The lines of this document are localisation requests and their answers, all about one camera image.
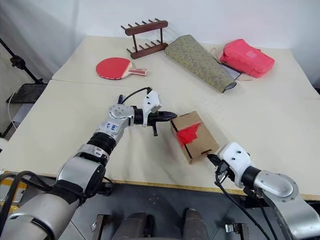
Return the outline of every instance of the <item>white table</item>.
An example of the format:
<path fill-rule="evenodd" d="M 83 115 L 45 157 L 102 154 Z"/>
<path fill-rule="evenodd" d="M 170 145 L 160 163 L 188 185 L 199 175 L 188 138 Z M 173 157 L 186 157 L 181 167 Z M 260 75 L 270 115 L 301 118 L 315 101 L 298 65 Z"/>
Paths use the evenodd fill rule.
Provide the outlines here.
<path fill-rule="evenodd" d="M 5 169 L 56 175 L 60 166 L 86 143 L 119 94 L 151 86 L 159 92 L 164 111 L 197 110 L 220 146 L 237 141 L 260 169 L 293 178 L 305 199 L 320 200 L 318 145 L 320 97 L 287 49 L 263 49 L 276 61 L 264 77 L 239 81 L 221 94 L 164 52 L 134 60 L 147 77 L 113 81 L 96 76 L 96 64 L 108 57 L 128 57 L 131 39 L 88 36 L 53 76 L 0 154 Z M 141 95 L 127 104 L 141 105 Z M 106 176 L 119 183 L 217 191 L 214 168 L 204 160 L 187 163 L 169 123 L 152 129 L 126 129 L 111 155 Z M 226 181 L 225 187 L 241 193 Z"/>

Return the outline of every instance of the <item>pink pouch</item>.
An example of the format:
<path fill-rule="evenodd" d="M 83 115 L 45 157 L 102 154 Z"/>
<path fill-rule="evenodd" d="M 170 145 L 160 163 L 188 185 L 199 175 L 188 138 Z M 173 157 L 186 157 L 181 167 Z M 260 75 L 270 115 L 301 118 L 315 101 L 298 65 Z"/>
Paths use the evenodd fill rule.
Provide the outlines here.
<path fill-rule="evenodd" d="M 262 77 L 275 64 L 273 58 L 250 46 L 243 39 L 225 45 L 220 61 L 255 78 Z"/>

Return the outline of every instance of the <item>white wall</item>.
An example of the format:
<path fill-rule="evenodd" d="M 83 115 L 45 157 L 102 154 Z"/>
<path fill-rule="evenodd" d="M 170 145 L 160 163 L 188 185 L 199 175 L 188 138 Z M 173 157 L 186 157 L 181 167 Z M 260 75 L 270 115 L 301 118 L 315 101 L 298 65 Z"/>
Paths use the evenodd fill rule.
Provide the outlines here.
<path fill-rule="evenodd" d="M 192 34 L 202 43 L 244 38 L 291 48 L 320 87 L 319 0 L 0 0 L 0 6 L 0 36 L 38 77 L 50 79 L 84 35 L 124 37 L 120 25 L 156 17 L 169 22 L 166 40 Z"/>

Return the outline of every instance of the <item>wooden rack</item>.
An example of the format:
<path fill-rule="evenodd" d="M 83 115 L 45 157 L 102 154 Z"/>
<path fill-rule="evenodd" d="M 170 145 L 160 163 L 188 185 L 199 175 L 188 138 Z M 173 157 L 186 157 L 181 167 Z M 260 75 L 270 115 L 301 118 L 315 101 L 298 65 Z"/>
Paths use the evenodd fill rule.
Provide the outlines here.
<path fill-rule="evenodd" d="M 148 21 L 149 21 L 149 23 L 142 21 L 143 24 L 139 24 L 139 23 L 135 22 L 136 26 L 132 26 L 131 24 L 128 24 L 128 26 L 129 26 L 128 28 L 121 26 L 121 28 L 124 29 L 125 34 L 127 36 L 132 36 L 132 38 L 133 38 L 133 44 L 134 44 L 133 49 L 135 52 L 131 52 L 127 48 L 127 51 L 130 53 L 130 56 L 133 59 L 138 59 L 143 56 L 162 51 L 168 46 L 168 44 L 165 43 L 163 40 L 163 33 L 162 33 L 162 29 L 166 28 L 168 26 L 168 22 L 165 20 L 159 20 L 157 18 L 155 18 L 155 21 L 152 21 L 150 19 Z M 159 43 L 159 44 L 156 44 L 153 41 L 150 41 L 152 45 L 145 43 L 145 45 L 146 45 L 145 48 L 143 46 L 139 45 L 141 50 L 138 50 L 135 35 L 146 33 L 146 32 L 157 30 L 157 29 L 160 29 L 160 40 L 156 40 L 157 43 Z"/>

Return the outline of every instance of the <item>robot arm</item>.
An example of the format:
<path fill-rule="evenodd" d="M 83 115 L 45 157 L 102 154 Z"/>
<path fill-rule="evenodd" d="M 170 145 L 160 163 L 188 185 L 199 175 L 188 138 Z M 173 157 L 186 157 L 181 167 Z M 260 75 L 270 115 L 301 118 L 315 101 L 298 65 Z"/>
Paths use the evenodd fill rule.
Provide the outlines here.
<path fill-rule="evenodd" d="M 209 154 L 218 166 L 217 174 L 229 176 L 239 188 L 246 187 L 273 208 L 286 239 L 306 239 L 320 236 L 320 217 L 299 194 L 290 177 L 259 170 L 249 154 L 236 142 L 227 144 L 218 155 Z"/>
<path fill-rule="evenodd" d="M 108 110 L 90 140 L 61 167 L 54 188 L 39 194 L 11 214 L 1 233 L 3 240 L 56 240 L 69 224 L 76 209 L 93 197 L 103 180 L 109 157 L 128 126 L 152 126 L 175 118 L 172 112 L 158 111 L 158 93 L 151 88 L 142 108 L 115 104 Z"/>

